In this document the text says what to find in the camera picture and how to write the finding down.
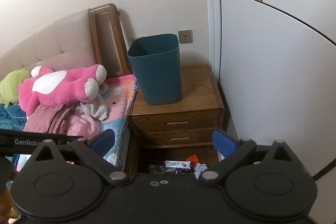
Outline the person's right hand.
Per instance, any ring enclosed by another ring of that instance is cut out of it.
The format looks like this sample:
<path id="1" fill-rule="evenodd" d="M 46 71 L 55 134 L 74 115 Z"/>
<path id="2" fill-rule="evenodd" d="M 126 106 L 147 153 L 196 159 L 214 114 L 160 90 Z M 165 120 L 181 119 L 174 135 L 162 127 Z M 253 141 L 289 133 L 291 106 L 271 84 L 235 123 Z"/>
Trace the person's right hand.
<path id="1" fill-rule="evenodd" d="M 1 178 L 1 217 L 6 219 L 18 219 L 20 215 L 11 198 L 7 182 L 5 178 Z"/>

